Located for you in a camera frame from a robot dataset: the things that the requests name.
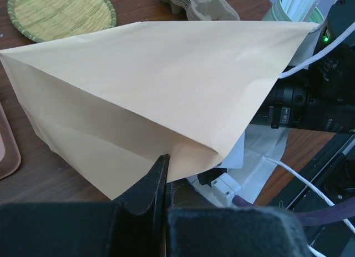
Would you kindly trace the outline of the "brown paper bag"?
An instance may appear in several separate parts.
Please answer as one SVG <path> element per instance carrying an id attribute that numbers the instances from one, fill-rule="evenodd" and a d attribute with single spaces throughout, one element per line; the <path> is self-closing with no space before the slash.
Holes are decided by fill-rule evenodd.
<path id="1" fill-rule="evenodd" d="M 166 185 L 225 161 L 308 22 L 136 22 L 1 50 L 37 136 L 108 201 L 169 156 Z M 164 252 L 168 205 L 165 193 Z"/>

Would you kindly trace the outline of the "cardboard cup carrier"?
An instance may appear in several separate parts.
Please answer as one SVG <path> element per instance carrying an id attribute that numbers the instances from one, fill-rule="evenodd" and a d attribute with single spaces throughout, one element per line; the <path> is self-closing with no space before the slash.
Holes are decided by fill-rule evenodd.
<path id="1" fill-rule="evenodd" d="M 190 21 L 239 21 L 239 14 L 226 0 L 161 0 L 173 14 L 182 11 Z"/>

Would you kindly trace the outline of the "pink rectangular tray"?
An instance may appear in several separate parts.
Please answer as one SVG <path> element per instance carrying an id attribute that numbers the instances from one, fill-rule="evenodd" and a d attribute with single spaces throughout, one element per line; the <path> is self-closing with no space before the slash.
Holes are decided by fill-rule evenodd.
<path id="1" fill-rule="evenodd" d="M 1 105 L 1 179 L 12 175 L 21 164 L 21 154 Z"/>

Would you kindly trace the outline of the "yellow woven coaster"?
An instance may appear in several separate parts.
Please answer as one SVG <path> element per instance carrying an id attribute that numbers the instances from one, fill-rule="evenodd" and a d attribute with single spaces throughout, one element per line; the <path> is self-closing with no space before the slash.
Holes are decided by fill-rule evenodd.
<path id="1" fill-rule="evenodd" d="M 8 16 L 28 39 L 40 43 L 113 28 L 110 0 L 8 0 Z"/>

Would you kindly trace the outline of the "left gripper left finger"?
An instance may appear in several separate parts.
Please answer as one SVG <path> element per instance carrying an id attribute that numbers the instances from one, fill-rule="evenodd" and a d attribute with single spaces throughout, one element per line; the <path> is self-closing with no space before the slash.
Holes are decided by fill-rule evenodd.
<path id="1" fill-rule="evenodd" d="M 107 202 L 1 206 L 2 256 L 163 256 L 169 156 Z"/>

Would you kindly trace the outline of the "green straw holder cup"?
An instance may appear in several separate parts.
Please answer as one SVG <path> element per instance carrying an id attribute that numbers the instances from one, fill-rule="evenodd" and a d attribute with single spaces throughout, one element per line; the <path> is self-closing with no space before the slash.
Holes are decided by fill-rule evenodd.
<path id="1" fill-rule="evenodd" d="M 262 18 L 263 21 L 291 21 L 289 16 L 285 13 L 281 6 L 281 0 L 275 0 L 272 4 L 271 8 L 267 11 L 267 13 Z M 324 16 L 321 11 L 316 7 L 312 14 L 306 18 L 304 22 L 317 23 L 321 24 L 324 21 Z"/>

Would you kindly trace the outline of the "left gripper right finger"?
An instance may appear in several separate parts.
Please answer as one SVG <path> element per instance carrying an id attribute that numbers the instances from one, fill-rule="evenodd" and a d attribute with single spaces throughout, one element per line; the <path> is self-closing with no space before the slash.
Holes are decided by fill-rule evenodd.
<path id="1" fill-rule="evenodd" d="M 168 256 L 310 256 L 301 223 L 278 208 L 168 211 Z"/>

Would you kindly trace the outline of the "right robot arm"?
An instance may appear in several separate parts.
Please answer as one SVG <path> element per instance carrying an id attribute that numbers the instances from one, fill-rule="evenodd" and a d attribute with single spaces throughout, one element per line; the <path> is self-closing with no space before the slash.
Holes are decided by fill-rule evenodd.
<path id="1" fill-rule="evenodd" d="M 251 124 L 354 134 L 354 33 L 308 69 L 279 79 Z"/>

